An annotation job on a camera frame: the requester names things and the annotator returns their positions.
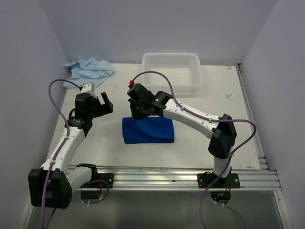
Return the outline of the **dark blue towel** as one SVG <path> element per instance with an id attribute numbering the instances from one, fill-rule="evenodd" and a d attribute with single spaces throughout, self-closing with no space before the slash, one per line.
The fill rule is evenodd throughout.
<path id="1" fill-rule="evenodd" d="M 164 117 L 147 117 L 137 121 L 124 117 L 122 136 L 128 145 L 168 144 L 175 141 L 173 121 Z"/>

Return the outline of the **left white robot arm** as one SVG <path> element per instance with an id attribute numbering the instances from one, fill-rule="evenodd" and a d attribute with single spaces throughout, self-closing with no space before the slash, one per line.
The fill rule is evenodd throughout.
<path id="1" fill-rule="evenodd" d="M 94 164 L 80 163 L 71 173 L 66 172 L 91 129 L 93 119 L 113 112 L 107 94 L 102 92 L 101 96 L 102 104 L 94 93 L 76 95 L 75 107 L 69 113 L 60 142 L 40 168 L 29 172 L 30 199 L 34 207 L 65 209 L 78 188 L 98 184 L 99 175 Z"/>

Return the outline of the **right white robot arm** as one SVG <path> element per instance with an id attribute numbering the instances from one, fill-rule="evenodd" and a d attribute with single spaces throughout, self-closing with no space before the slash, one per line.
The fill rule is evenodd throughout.
<path id="1" fill-rule="evenodd" d="M 228 187 L 232 168 L 229 156 L 235 144 L 237 132 L 231 116 L 205 114 L 180 102 L 171 94 L 158 91 L 153 94 L 142 84 L 130 81 L 129 102 L 132 119 L 142 120 L 151 116 L 164 117 L 191 127 L 210 140 L 208 152 L 213 155 L 213 171 L 202 175 L 200 187 Z"/>

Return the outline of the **light blue towel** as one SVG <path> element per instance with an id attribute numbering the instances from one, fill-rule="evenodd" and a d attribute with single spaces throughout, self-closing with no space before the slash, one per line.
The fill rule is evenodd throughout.
<path id="1" fill-rule="evenodd" d="M 73 61 L 65 64 L 65 67 L 71 70 L 71 77 L 67 80 L 79 87 L 93 83 L 94 88 L 97 88 L 115 72 L 109 62 L 98 61 L 95 58 Z"/>

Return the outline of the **white perforated plastic basket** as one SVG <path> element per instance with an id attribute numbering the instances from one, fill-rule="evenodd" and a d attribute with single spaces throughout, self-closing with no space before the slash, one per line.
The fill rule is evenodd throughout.
<path id="1" fill-rule="evenodd" d="M 146 53 L 142 57 L 141 75 L 143 85 L 151 91 L 169 91 L 167 81 L 160 72 L 170 81 L 174 92 L 198 92 L 202 87 L 202 72 L 199 57 L 194 53 Z"/>

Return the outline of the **aluminium mounting rail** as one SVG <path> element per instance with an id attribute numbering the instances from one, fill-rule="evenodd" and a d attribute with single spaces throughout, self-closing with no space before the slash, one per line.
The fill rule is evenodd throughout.
<path id="1" fill-rule="evenodd" d="M 99 173 L 113 173 L 114 190 L 201 191 L 197 175 L 210 170 L 182 168 L 97 167 Z M 278 174 L 268 170 L 235 170 L 240 188 L 232 191 L 278 191 Z"/>

